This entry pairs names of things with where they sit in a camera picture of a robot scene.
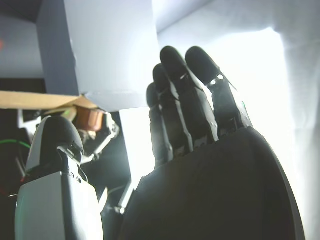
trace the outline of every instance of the green cable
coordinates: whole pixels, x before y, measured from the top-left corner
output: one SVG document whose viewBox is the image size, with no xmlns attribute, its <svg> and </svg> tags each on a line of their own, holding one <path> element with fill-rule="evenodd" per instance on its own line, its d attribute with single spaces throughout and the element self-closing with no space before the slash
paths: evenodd
<svg viewBox="0 0 320 240">
<path fill-rule="evenodd" d="M 19 143 L 20 145 L 26 147 L 26 148 L 30 148 L 30 145 L 23 142 L 23 141 L 19 141 L 19 140 L 15 140 L 15 139 L 4 139 L 4 140 L 0 140 L 0 144 L 16 144 Z"/>
</svg>

